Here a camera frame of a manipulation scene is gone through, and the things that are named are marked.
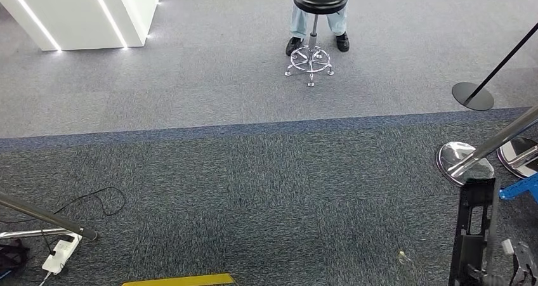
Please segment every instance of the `light blue pants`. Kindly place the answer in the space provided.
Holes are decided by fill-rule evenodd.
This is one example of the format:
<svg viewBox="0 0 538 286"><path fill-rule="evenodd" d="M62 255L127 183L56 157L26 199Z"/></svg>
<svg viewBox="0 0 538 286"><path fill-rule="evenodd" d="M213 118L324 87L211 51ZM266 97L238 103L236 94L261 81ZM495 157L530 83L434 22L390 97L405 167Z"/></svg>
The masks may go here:
<svg viewBox="0 0 538 286"><path fill-rule="evenodd" d="M293 14L291 18L291 34L294 37L304 39L306 37L306 23L308 21L308 13L300 10L293 4ZM341 36L347 29L347 7L340 10L338 13L327 15L329 28L335 36Z"/></svg>

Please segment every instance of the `white display pillar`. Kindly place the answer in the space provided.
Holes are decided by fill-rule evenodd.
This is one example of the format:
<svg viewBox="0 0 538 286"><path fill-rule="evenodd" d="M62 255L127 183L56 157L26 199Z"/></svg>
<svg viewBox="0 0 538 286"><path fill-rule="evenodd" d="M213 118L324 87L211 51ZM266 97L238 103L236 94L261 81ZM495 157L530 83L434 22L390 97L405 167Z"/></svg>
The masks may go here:
<svg viewBox="0 0 538 286"><path fill-rule="evenodd" d="M159 0L0 0L42 50L144 46Z"/></svg>

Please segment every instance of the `blue carpet border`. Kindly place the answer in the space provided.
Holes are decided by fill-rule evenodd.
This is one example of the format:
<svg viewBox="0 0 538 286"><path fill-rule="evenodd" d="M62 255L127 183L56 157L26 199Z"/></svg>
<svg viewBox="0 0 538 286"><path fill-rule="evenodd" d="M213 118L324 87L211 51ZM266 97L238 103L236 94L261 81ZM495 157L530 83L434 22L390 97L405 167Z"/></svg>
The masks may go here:
<svg viewBox="0 0 538 286"><path fill-rule="evenodd" d="M492 119L516 119L528 108L500 108L486 112L460 111L430 114L352 117L259 124L184 127L109 133L72 134L0 139L0 153L22 150L69 148L79 145L105 145L142 141L222 138L272 133L302 133L310 131L342 131L375 127L410 126L417 124L449 124L453 122L480 122Z"/></svg>

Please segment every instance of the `small debris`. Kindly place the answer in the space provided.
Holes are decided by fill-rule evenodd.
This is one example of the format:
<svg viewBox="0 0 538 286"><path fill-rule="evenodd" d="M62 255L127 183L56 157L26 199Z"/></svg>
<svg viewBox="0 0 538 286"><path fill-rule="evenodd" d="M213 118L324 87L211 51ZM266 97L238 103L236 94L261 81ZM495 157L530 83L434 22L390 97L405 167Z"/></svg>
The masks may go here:
<svg viewBox="0 0 538 286"><path fill-rule="evenodd" d="M405 255L404 251L400 250L400 252L398 252L398 261L400 262L400 264L405 265L411 262L411 259Z"/></svg>

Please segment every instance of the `yellow object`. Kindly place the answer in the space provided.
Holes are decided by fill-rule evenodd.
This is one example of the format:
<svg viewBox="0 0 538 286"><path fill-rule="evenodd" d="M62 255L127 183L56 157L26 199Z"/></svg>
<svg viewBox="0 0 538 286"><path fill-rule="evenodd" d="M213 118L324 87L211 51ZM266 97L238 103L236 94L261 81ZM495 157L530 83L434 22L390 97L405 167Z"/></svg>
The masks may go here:
<svg viewBox="0 0 538 286"><path fill-rule="evenodd" d="M231 275L222 273L220 275L199 275L186 278L163 278L160 280L128 282L124 283L123 286L208 286L233 283L235 281Z"/></svg>

